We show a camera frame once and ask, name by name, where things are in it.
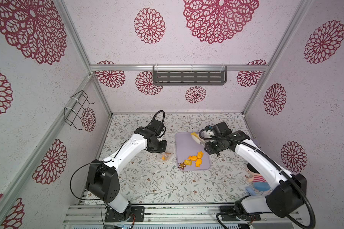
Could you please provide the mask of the clear resealable bag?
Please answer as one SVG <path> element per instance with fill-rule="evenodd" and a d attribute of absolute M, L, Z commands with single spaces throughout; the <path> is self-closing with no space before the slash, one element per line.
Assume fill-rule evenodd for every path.
<path fill-rule="evenodd" d="M 175 144 L 168 143 L 166 150 L 161 154 L 162 161 L 168 161 L 175 154 Z"/>

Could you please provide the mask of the orange candy-shaped cookie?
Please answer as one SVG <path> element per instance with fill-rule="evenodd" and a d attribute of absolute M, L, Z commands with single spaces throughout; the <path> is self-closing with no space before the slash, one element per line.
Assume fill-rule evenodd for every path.
<path fill-rule="evenodd" d="M 200 151 L 200 152 L 198 152 L 198 154 L 197 154 L 197 158 L 198 158 L 198 159 L 202 159 L 203 155 L 204 155 L 203 152 Z"/>

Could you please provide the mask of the orange fish cookie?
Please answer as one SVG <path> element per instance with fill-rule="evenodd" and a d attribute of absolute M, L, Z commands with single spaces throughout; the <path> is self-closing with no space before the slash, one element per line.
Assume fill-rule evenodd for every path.
<path fill-rule="evenodd" d="M 196 164 L 196 167 L 200 167 L 201 164 L 202 164 L 202 159 L 201 159 L 201 158 L 198 158 L 198 159 L 195 161 L 195 164 Z"/>
<path fill-rule="evenodd" d="M 189 156 L 188 159 L 191 161 L 197 161 L 198 157 L 197 156 Z"/>

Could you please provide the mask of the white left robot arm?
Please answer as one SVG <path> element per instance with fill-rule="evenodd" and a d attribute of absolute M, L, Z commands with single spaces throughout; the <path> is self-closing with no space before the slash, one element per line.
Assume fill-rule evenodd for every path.
<path fill-rule="evenodd" d="M 146 127 L 139 127 L 130 139 L 112 155 L 90 163 L 86 190 L 102 200 L 117 219 L 132 218 L 131 203 L 120 194 L 119 174 L 141 151 L 163 153 L 167 141 L 161 140 L 165 131 L 163 121 L 153 119 Z"/>

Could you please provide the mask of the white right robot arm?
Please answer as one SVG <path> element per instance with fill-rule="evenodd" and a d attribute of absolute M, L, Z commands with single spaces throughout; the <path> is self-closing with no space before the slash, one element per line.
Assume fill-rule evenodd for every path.
<path fill-rule="evenodd" d="M 306 178 L 272 161 L 243 131 L 233 132 L 225 122 L 221 122 L 200 130 L 199 137 L 205 140 L 204 149 L 208 154 L 219 154 L 229 149 L 244 158 L 267 182 L 269 194 L 246 197 L 237 203 L 245 213 L 272 212 L 284 218 L 305 204 L 304 196 L 295 186 L 306 192 Z"/>

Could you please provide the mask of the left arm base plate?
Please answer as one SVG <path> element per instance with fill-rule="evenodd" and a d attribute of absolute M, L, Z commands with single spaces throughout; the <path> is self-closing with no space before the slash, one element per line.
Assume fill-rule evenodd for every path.
<path fill-rule="evenodd" d="M 123 213 L 119 213 L 114 209 L 108 209 L 105 222 L 143 222 L 145 215 L 145 207 L 131 206 Z"/>

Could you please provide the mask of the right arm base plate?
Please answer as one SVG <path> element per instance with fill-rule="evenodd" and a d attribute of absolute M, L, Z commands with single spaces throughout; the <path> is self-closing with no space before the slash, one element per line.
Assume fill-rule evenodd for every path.
<path fill-rule="evenodd" d="M 261 217 L 259 214 L 247 216 L 247 212 L 245 212 L 243 209 L 235 205 L 220 206 L 220 211 L 223 213 L 235 214 L 235 216 L 222 215 L 221 216 L 222 221 L 260 221 L 261 220 Z"/>

